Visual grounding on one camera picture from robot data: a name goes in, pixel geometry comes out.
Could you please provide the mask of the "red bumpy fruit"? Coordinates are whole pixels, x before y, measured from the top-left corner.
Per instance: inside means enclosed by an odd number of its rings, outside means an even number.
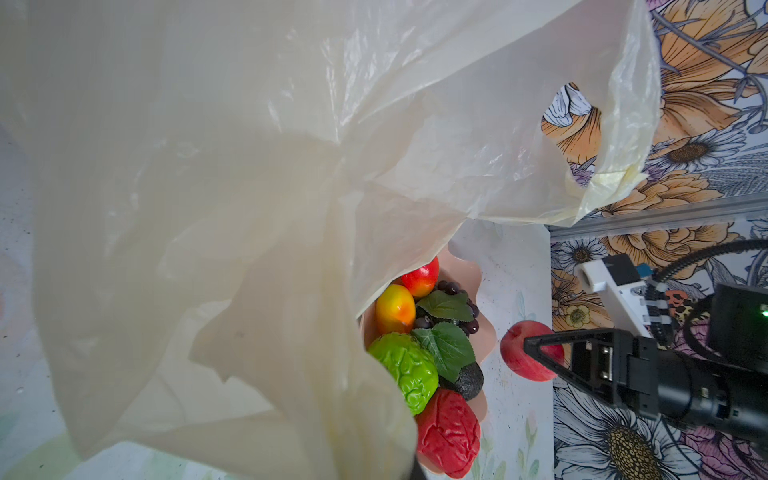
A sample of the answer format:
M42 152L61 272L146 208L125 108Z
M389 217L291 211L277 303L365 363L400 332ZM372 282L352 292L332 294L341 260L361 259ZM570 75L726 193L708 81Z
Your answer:
M457 392L439 388L415 420L417 453L448 477L463 478L481 440L480 422L468 402Z

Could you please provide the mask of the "green bumpy fruit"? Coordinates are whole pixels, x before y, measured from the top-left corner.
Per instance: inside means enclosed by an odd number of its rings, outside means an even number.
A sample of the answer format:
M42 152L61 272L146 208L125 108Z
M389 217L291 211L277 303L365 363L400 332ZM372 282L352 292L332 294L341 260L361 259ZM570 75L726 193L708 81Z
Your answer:
M421 414L439 386L431 354L411 335L388 333L377 338L368 353L393 377L413 416Z

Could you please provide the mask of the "small orange fruit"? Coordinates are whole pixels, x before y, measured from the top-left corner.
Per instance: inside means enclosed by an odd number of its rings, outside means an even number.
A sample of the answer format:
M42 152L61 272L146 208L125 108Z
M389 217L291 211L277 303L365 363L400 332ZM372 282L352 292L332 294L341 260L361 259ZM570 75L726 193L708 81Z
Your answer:
M389 285L375 302L375 321L380 334L408 334L415 318L414 298L402 285Z

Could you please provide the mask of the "dark avocado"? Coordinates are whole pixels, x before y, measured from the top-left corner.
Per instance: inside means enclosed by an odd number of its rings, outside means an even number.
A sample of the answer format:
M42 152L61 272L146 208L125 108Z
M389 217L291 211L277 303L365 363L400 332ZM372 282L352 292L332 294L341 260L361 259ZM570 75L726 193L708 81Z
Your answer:
M464 400L470 401L476 398L484 385L484 374L479 364L474 362L463 367L454 382L440 376L439 384L442 388L460 394Z

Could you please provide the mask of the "red yellow peach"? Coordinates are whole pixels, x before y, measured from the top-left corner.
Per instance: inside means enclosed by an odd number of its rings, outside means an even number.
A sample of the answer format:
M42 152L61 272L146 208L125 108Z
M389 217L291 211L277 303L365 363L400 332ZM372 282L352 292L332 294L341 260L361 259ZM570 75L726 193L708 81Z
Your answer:
M402 275L400 282L414 298L421 299L435 289L439 275L439 259L435 257L430 263Z

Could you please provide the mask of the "pink scalloped fruit plate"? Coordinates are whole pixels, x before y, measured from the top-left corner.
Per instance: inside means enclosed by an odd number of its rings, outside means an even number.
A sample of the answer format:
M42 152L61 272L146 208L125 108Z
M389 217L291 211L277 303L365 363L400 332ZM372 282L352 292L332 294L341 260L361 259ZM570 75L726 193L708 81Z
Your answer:
M476 300L479 287L482 283L482 271L480 266L472 261L458 258L444 248L437 255L441 267L439 279L455 281L467 292L469 299ZM476 362L481 365L497 346L497 334L493 325L482 314L478 317L479 330L469 336ZM363 345L368 348L379 336L375 320L375 303L372 303L363 314L358 317L358 327L362 336ZM469 407L476 415L478 421L483 423L488 416L488 402L484 391L468 401Z

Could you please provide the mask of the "dark purple grape bunch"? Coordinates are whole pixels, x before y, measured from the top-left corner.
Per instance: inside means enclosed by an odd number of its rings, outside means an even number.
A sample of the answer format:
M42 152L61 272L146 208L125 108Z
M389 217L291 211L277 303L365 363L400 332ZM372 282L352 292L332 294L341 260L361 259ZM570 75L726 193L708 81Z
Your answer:
M451 323L466 336L479 330L479 309L468 293L453 281L440 280L426 297L416 303L415 329L431 329L440 323Z

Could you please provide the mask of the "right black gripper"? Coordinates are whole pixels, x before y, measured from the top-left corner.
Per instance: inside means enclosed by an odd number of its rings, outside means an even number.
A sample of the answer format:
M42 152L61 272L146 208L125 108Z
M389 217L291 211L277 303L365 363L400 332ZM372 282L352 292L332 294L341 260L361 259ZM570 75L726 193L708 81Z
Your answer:
M679 425L707 426L752 444L767 441L767 292L721 283L695 309L710 316L703 341L663 350L650 332L645 282L625 255L579 265L575 275L619 317L616 329L528 337L524 352L603 403Z

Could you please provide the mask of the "right aluminium corner post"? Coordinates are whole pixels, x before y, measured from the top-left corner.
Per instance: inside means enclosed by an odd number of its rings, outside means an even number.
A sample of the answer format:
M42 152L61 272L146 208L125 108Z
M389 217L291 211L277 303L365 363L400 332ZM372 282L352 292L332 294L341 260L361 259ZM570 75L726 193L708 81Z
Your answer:
M754 193L739 197L718 198L701 203L662 209L649 209L638 213L584 218L571 227L549 226L553 242L585 237L604 237L645 231L668 230L681 227L731 223L767 216L767 193Z

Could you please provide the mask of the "translucent cream plastic bag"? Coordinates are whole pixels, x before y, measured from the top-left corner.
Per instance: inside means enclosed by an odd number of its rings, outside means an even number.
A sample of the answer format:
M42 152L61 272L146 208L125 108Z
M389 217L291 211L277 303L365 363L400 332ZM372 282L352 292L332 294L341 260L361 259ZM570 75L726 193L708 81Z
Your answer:
M33 309L78 453L404 479L357 320L469 219L570 226L640 182L643 1L5 1Z

